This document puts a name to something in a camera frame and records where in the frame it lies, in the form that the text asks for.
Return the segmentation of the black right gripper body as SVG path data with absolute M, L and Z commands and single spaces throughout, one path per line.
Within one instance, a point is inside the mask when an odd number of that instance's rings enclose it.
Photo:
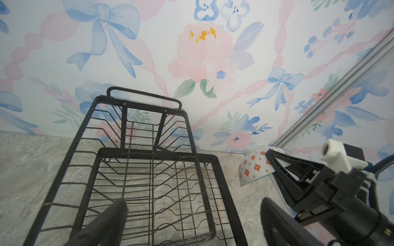
M 394 224 L 357 197 L 366 175 L 357 169 L 334 173 L 291 168 L 290 207 L 301 225 L 320 223 L 343 246 L 392 246 Z

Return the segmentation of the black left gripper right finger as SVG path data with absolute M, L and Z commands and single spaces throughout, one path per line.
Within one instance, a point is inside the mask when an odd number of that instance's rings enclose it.
M 268 197 L 262 200 L 260 215 L 268 246 L 322 245 Z

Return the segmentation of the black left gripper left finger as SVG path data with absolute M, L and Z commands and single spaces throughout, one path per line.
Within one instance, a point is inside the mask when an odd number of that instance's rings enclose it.
M 127 220 L 125 199 L 117 199 L 87 227 L 65 244 L 67 246 L 119 246 Z

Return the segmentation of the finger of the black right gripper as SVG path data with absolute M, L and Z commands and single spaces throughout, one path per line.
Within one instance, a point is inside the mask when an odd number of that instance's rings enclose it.
M 274 178 L 289 206 L 295 206 L 315 186 L 314 179 L 326 169 L 324 164 L 289 156 L 270 149 L 265 154 L 274 168 Z

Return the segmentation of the green patterned ceramic bowl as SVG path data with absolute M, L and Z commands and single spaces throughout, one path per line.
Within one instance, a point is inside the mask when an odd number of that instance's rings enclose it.
M 292 153 L 289 150 L 267 146 L 265 144 L 255 145 L 247 149 L 243 153 L 244 158 L 238 169 L 241 187 L 275 172 L 266 157 L 266 152 L 268 150 L 275 150 L 279 153 L 292 156 Z

